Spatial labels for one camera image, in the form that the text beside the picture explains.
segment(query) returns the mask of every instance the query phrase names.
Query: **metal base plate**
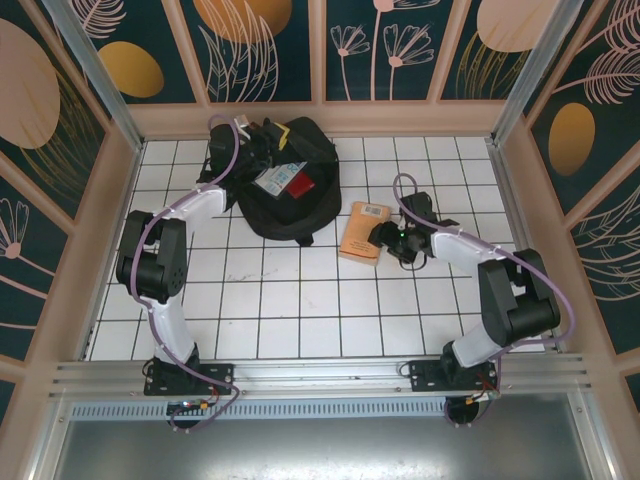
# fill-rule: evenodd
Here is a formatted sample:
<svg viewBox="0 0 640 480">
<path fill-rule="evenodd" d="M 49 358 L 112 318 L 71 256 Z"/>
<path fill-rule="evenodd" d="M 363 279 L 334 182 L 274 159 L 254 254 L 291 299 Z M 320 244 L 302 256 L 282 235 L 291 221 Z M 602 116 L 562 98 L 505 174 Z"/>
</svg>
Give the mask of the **metal base plate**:
<svg viewBox="0 0 640 480">
<path fill-rule="evenodd" d="M 225 383 L 233 383 L 233 364 L 231 363 L 203 363 L 195 370 L 202 375 Z M 176 365 L 164 362 L 154 362 L 146 370 L 144 384 L 146 396 L 196 396 L 211 395 L 211 384 L 194 378 L 180 370 Z M 231 395 L 231 389 L 216 387 L 223 395 Z"/>
<path fill-rule="evenodd" d="M 483 379 L 494 388 L 497 386 L 495 365 L 491 362 L 461 369 L 449 382 L 440 360 L 414 360 L 409 362 L 409 376 L 414 392 L 481 391 Z"/>
</svg>

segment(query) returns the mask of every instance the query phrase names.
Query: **black backpack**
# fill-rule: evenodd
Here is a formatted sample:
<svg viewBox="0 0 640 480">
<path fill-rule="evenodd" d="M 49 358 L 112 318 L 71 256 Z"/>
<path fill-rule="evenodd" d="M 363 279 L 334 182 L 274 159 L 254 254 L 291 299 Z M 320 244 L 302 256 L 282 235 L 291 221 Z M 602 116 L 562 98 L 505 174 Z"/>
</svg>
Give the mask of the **black backpack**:
<svg viewBox="0 0 640 480">
<path fill-rule="evenodd" d="M 307 117 L 284 125 L 266 119 L 262 126 L 252 125 L 250 136 L 241 145 L 233 170 L 220 183 L 227 192 L 227 209 L 237 202 L 251 229 L 261 237 L 310 246 L 313 233 L 331 223 L 342 206 L 335 146 Z M 229 125 L 211 130 L 211 158 L 205 161 L 198 182 L 210 182 L 222 173 L 233 148 Z M 273 188 L 269 193 L 265 170 L 277 168 L 268 174 L 282 172 L 290 183 L 279 194 Z M 277 185 L 266 183 L 266 187 Z"/>
</svg>

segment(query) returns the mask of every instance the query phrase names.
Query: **white tiled floor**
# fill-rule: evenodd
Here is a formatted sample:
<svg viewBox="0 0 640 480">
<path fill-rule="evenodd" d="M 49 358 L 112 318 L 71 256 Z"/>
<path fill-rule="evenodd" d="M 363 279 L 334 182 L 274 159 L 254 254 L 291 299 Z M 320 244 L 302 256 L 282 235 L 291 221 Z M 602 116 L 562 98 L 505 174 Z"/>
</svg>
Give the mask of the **white tiled floor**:
<svg viewBox="0 0 640 480">
<path fill-rule="evenodd" d="M 313 247 L 255 235 L 239 209 L 209 220 L 189 239 L 183 303 L 205 359 L 313 358 L 437 354 L 480 321 L 478 286 L 430 260 L 407 272 L 383 253 L 377 267 L 338 258 L 351 204 L 398 208 L 391 184 L 412 174 L 443 218 L 512 250 L 482 138 L 335 138 L 343 208 Z M 207 142 L 147 144 L 131 210 L 156 210 L 193 186 Z M 87 352 L 91 360 L 153 355 L 146 320 L 111 276 Z"/>
</svg>

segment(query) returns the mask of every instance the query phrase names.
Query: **cardboard box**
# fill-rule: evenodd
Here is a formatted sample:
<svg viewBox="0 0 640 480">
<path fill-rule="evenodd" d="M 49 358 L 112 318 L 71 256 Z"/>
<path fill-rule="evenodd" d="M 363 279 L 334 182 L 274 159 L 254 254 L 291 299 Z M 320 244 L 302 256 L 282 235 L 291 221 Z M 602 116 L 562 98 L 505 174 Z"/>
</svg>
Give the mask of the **cardboard box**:
<svg viewBox="0 0 640 480">
<path fill-rule="evenodd" d="M 389 220 L 391 209 L 384 205 L 355 202 L 338 255 L 367 265 L 377 265 L 380 249 L 368 242 L 373 228 Z"/>
</svg>

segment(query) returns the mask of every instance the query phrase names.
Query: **leaf illustration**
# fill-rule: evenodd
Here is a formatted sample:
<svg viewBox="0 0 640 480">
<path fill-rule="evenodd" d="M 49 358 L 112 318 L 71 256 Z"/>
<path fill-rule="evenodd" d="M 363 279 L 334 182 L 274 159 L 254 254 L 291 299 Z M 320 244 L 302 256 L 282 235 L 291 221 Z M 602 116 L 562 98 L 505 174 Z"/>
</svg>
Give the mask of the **leaf illustration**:
<svg viewBox="0 0 640 480">
<path fill-rule="evenodd" d="M 616 0 L 604 37 L 618 52 L 640 46 L 640 0 Z"/>
<path fill-rule="evenodd" d="M 71 0 L 71 6 L 91 38 L 109 38 L 127 15 L 123 0 Z"/>
</svg>

